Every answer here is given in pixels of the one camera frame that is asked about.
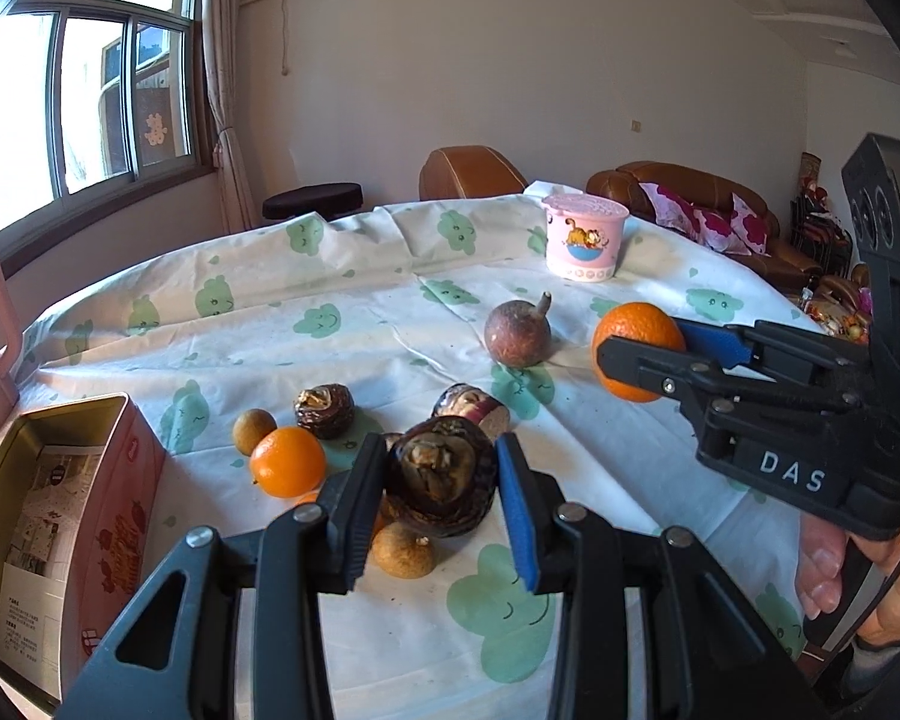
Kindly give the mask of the right hand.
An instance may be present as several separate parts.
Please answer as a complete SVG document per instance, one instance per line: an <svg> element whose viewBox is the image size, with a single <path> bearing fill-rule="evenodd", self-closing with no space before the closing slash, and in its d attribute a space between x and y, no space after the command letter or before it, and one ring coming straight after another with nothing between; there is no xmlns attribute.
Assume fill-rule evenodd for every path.
<svg viewBox="0 0 900 720"><path fill-rule="evenodd" d="M832 523L813 515L800 518L795 592L809 619L821 613L834 613L842 598L842 567L847 541L859 548L883 574L889 575L900 564L900 534L891 541L868 541L848 535ZM860 639L870 647L888 647L900 642L900 574L883 600L857 629Z"/></svg>

